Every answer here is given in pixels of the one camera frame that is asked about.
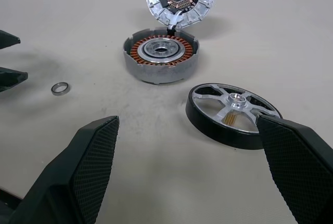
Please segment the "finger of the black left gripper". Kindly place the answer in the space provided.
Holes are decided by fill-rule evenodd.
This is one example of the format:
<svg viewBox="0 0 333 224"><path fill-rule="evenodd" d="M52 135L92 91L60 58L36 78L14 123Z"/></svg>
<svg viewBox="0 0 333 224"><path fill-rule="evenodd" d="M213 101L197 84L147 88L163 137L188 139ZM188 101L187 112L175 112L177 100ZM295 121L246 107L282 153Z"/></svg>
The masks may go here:
<svg viewBox="0 0 333 224"><path fill-rule="evenodd" d="M20 44L20 38L8 32L0 30L0 49Z"/></svg>
<svg viewBox="0 0 333 224"><path fill-rule="evenodd" d="M9 90L28 79L27 72L0 67L0 93Z"/></svg>

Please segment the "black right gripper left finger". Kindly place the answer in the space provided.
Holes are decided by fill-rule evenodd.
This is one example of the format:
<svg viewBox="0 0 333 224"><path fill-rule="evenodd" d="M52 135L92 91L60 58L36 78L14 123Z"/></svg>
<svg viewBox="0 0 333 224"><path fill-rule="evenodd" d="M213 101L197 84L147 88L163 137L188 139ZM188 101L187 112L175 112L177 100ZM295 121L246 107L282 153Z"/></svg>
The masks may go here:
<svg viewBox="0 0 333 224"><path fill-rule="evenodd" d="M95 224L110 180L119 117L80 128L42 171L8 224Z"/></svg>

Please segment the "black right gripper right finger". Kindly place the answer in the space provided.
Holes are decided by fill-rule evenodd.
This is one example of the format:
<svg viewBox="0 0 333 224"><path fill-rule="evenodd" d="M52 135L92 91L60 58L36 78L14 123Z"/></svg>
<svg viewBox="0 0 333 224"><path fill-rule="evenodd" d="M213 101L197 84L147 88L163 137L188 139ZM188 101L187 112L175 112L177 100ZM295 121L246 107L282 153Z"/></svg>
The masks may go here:
<svg viewBox="0 0 333 224"><path fill-rule="evenodd" d="M333 224L333 148L313 129L262 115L257 127L272 178L298 224Z"/></svg>

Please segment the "silver motor housing copper windings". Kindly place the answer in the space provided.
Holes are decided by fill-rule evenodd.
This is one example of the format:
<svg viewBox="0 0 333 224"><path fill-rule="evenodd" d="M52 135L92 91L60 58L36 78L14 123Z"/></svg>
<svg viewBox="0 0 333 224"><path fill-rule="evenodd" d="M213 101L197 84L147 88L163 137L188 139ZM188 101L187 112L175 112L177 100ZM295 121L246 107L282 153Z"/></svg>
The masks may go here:
<svg viewBox="0 0 333 224"><path fill-rule="evenodd" d="M144 29L123 44L127 70L151 84L173 83L189 78L197 69L199 42L185 31Z"/></svg>

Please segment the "black rotor silver spokes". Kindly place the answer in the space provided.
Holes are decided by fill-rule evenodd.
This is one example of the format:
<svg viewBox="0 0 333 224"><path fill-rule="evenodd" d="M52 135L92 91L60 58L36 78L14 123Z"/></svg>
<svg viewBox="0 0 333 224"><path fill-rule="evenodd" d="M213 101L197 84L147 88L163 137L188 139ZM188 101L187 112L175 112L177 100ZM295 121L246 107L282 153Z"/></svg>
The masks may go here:
<svg viewBox="0 0 333 224"><path fill-rule="evenodd" d="M199 106L197 100L214 100L221 109L210 116ZM185 111L189 121L207 137L245 150L263 148L256 124L259 115L283 117L263 97L243 88L221 83L204 83L193 87L188 94Z"/></svg>

